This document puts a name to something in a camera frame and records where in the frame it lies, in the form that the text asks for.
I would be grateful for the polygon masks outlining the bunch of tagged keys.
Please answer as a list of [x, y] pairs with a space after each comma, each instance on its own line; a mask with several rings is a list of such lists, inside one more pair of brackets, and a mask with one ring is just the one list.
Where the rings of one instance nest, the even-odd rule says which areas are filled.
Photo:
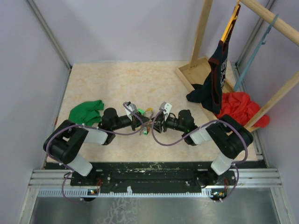
[[[144, 110], [138, 109], [137, 110], [140, 114], [144, 115]], [[139, 135], [148, 135], [150, 132], [151, 126], [142, 126], [139, 128]]]

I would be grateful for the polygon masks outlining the large metal keyring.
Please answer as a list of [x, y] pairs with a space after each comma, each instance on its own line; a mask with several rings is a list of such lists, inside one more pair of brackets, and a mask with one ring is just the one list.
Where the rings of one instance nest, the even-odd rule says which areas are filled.
[[151, 107], [147, 108], [145, 110], [145, 112], [144, 112], [144, 116], [149, 119], [146, 122], [144, 122], [144, 126], [150, 126], [151, 123], [152, 123], [152, 119], [154, 117], [154, 110], [153, 110], [153, 108], [151, 108]]

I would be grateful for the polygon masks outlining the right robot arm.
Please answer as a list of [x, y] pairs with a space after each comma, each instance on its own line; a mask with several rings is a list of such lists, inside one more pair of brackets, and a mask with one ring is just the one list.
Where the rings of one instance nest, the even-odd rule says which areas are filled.
[[182, 132], [179, 140], [173, 143], [162, 143], [152, 133], [153, 139], [161, 146], [171, 147], [182, 141], [187, 145], [196, 146], [204, 142], [213, 141], [219, 149], [217, 157], [211, 163], [209, 181], [215, 185], [225, 180], [225, 172], [236, 164], [236, 157], [245, 152], [244, 159], [239, 163], [244, 163], [248, 157], [248, 146], [253, 142], [253, 136], [246, 128], [240, 125], [229, 115], [224, 115], [221, 119], [211, 120], [203, 125], [197, 126], [190, 110], [181, 110], [178, 117], [170, 117], [165, 109], [152, 119], [152, 131], [159, 133], [172, 129]]

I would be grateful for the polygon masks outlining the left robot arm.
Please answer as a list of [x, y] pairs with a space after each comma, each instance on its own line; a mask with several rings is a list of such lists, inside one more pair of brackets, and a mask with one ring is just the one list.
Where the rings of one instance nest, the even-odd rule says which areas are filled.
[[126, 115], [118, 116], [114, 108], [107, 108], [97, 127], [65, 120], [45, 141], [43, 149], [50, 158], [81, 175], [80, 179], [85, 184], [92, 185], [97, 180], [97, 173], [92, 171], [92, 164], [79, 154], [83, 143], [106, 146], [117, 135], [116, 130], [131, 127], [132, 134], [135, 134], [137, 128], [144, 128], [150, 121], [138, 112], [134, 104], [129, 104], [125, 110]]

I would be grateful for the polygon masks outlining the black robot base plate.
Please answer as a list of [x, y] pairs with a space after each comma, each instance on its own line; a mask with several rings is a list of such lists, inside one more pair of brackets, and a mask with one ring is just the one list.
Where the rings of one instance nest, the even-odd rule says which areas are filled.
[[228, 187], [234, 171], [216, 175], [210, 162], [94, 162], [91, 173], [74, 173], [71, 186], [95, 186], [101, 193], [200, 193], [208, 186]]

